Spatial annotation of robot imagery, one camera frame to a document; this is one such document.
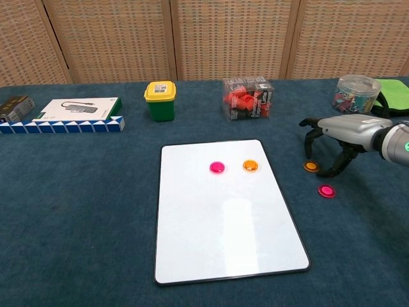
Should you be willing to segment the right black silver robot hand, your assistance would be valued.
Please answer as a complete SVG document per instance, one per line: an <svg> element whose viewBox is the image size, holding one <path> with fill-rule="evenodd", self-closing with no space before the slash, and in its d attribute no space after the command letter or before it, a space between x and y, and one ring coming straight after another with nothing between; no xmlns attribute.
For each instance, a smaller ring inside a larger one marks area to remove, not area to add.
<svg viewBox="0 0 409 307"><path fill-rule="evenodd" d="M392 121L364 114L344 114L329 118L305 118L298 125L312 128L304 139L308 159L312 157L314 140L321 136L328 136L341 146L342 151L333 165L317 172L319 177L332 178L342 173L358 154L379 151L380 141L392 128Z"/></svg>

